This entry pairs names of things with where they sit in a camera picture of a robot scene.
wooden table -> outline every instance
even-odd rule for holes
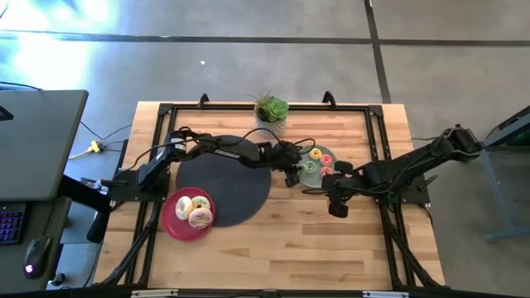
[[[138,104],[124,167],[131,166],[151,146],[158,105],[158,102]],[[383,111],[392,156],[412,150],[404,106],[384,104]],[[168,121],[163,132],[167,131],[167,125]],[[254,128],[254,123],[251,111],[179,111],[176,129],[181,126],[212,135],[242,136]],[[294,142],[306,137],[314,137],[318,144],[329,147],[339,160],[356,166],[370,162],[362,113],[291,111],[282,139]],[[265,141],[257,133],[248,139]],[[173,177],[178,166],[177,163],[171,166]],[[149,287],[390,289],[381,218],[373,199],[354,197],[348,202],[349,217],[338,219],[328,214],[324,195],[304,195],[302,185],[288,189],[284,178],[282,173],[272,173],[269,198],[250,220],[230,228],[213,228],[200,241],[177,242],[159,224]],[[95,281],[108,276],[130,248],[138,206],[139,203],[125,203],[112,213]],[[443,283],[436,241],[425,210],[404,205],[403,215],[411,250],[431,276]],[[400,253],[396,259],[404,281]],[[143,250],[139,253],[135,277],[140,275],[142,260]]]

plant pot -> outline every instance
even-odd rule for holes
[[[285,132],[286,122],[287,122],[286,119],[283,119],[283,120],[278,121],[276,123],[268,123],[268,122],[262,121],[260,118],[258,118],[258,116],[256,116],[256,114],[254,114],[254,119],[255,119],[256,127],[266,128],[269,131],[271,131],[272,133],[274,133],[274,135],[276,137],[283,136],[283,133]],[[258,130],[257,132],[262,137],[274,138],[268,131]]]

concrete floor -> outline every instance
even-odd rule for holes
[[[373,0],[380,38],[528,40],[525,0]],[[0,29],[147,36],[296,36],[369,38],[362,0],[47,0],[12,1]],[[393,103],[404,103],[416,137],[461,123],[484,138],[526,107],[527,47],[382,46]],[[100,134],[127,125],[141,100],[248,100],[272,89],[289,101],[381,103],[371,45],[192,44],[0,40],[0,78],[43,89],[87,89],[83,121]],[[127,137],[128,131],[112,137]],[[80,128],[72,152],[94,137]],[[70,161],[66,174],[109,178],[117,152]],[[435,169],[429,186],[447,285],[528,296],[530,237],[486,243],[500,227],[480,161]],[[93,212],[74,204],[60,270],[82,286],[97,246],[84,238]],[[86,262],[77,260],[85,254]]]

pink frosted donut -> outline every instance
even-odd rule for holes
[[[333,157],[331,157],[329,154],[322,154],[320,157],[320,163],[324,166],[331,165],[331,162],[333,162]]]
[[[322,169],[320,169],[320,177],[324,177],[328,174],[333,174],[333,170],[328,166],[322,166]]]
[[[206,228],[214,221],[214,215],[209,209],[198,208],[191,211],[188,223],[192,228],[201,229]]]

